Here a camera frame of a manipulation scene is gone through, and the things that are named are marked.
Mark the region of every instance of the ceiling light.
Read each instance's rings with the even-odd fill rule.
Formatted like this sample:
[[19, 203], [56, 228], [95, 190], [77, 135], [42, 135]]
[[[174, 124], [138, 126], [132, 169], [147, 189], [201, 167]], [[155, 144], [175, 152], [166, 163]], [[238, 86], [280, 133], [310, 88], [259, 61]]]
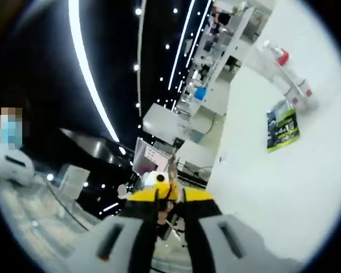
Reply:
[[192, 78], [195, 79], [197, 77], [198, 70], [194, 71]]
[[187, 16], [186, 16], [186, 21], [185, 21], [184, 26], [183, 26], [183, 30], [182, 30], [182, 34], [181, 34], [180, 43], [179, 43], [179, 45], [178, 45], [176, 58], [175, 58], [175, 60], [174, 60], [174, 64], [173, 64], [173, 68], [172, 68], [172, 73], [170, 74], [170, 79], [169, 79], [169, 84], [168, 84], [168, 90], [170, 90], [170, 89], [171, 89], [171, 86], [172, 86], [172, 81], [173, 81], [173, 77], [174, 77], [174, 72], [176, 71], [176, 66], [177, 66], [178, 58], [179, 58], [180, 53], [181, 53], [181, 48], [182, 48], [182, 45], [183, 45], [184, 35], [186, 34], [187, 25], [188, 25], [189, 18], [190, 18], [190, 16], [191, 16], [192, 9], [193, 9], [193, 6], [194, 6], [194, 1], [195, 1], [195, 0], [192, 0], [192, 1], [191, 1], [191, 4], [189, 5], [189, 8], [188, 8], [188, 12], [187, 12]]
[[120, 150], [120, 152], [121, 152], [123, 155], [126, 154], [126, 151], [125, 151], [125, 149], [124, 149], [123, 147], [119, 147], [119, 150]]
[[74, 50], [76, 52], [78, 63], [80, 65], [81, 72], [85, 79], [88, 90], [90, 92], [91, 98], [96, 106], [98, 114], [100, 115], [102, 119], [102, 122], [105, 124], [111, 137], [116, 142], [119, 142], [120, 140], [118, 136], [116, 135], [116, 132], [113, 126], [111, 125], [109, 118], [106, 115], [105, 108], [102, 105], [94, 80], [91, 75], [89, 63], [86, 57], [84, 41], [82, 39], [82, 34], [81, 34], [79, 0], [68, 1], [68, 15], [69, 15], [69, 25], [70, 25], [70, 31], [72, 34]]
[[104, 208], [103, 211], [106, 212], [108, 211], [109, 209], [112, 209], [113, 207], [119, 205], [119, 203], [115, 203], [115, 204], [112, 204], [111, 206], [108, 206], [107, 208]]
[[174, 107], [176, 107], [176, 102], [177, 102], [177, 101], [174, 101], [174, 103], [173, 103], [172, 111], [174, 110]]
[[137, 9], [135, 10], [135, 14], [136, 14], [136, 15], [141, 15], [141, 14], [142, 14], [142, 9], [137, 8]]
[[208, 3], [207, 3], [207, 6], [205, 8], [205, 12], [203, 13], [203, 16], [202, 16], [202, 19], [201, 19], [201, 24], [199, 24], [199, 27], [198, 27], [198, 31], [197, 31], [197, 34], [196, 34], [196, 37], [194, 38], [194, 43], [193, 43], [193, 46], [191, 48], [191, 51], [190, 51], [190, 54], [189, 54], [189, 58], [188, 58], [188, 61], [187, 61], [187, 64], [186, 64], [186, 68], [188, 67], [189, 63], [190, 63], [190, 58], [193, 54], [193, 51], [194, 51], [194, 47], [196, 45], [196, 42], [197, 42], [197, 39], [198, 39], [198, 36], [199, 36], [199, 33], [201, 32], [201, 28], [203, 26], [203, 23], [205, 21], [205, 18], [206, 18], [206, 14], [207, 14], [207, 11], [209, 10], [209, 7], [211, 5], [211, 2], [212, 0], [209, 0]]
[[52, 175], [51, 173], [50, 173], [49, 175], [47, 175], [47, 180], [48, 180], [48, 181], [52, 181], [53, 178], [55, 178], [55, 177], [54, 177], [54, 175]]
[[183, 81], [180, 82], [179, 86], [178, 86], [178, 92], [181, 93], [181, 87], [182, 87]]

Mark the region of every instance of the person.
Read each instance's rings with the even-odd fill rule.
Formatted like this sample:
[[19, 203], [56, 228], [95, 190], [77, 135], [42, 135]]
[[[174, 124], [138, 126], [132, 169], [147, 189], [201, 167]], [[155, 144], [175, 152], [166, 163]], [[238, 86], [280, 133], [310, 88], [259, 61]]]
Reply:
[[217, 21], [213, 20], [212, 24], [210, 25], [210, 33], [212, 35], [217, 35], [220, 33], [220, 23]]
[[0, 143], [10, 149], [23, 146], [23, 137], [28, 135], [29, 103], [24, 93], [11, 92], [0, 99]]
[[231, 19], [231, 15], [229, 13], [221, 12], [221, 13], [212, 13], [213, 21], [217, 24], [220, 24], [223, 27], [226, 27]]
[[167, 223], [168, 213], [171, 212], [173, 208], [173, 202], [168, 201], [167, 208], [158, 212], [158, 226], [165, 225]]
[[196, 65], [199, 65], [200, 67], [202, 66], [207, 66], [207, 67], [212, 67], [212, 65], [214, 64], [214, 59], [211, 56], [201, 56], [200, 58], [196, 58], [194, 63]]

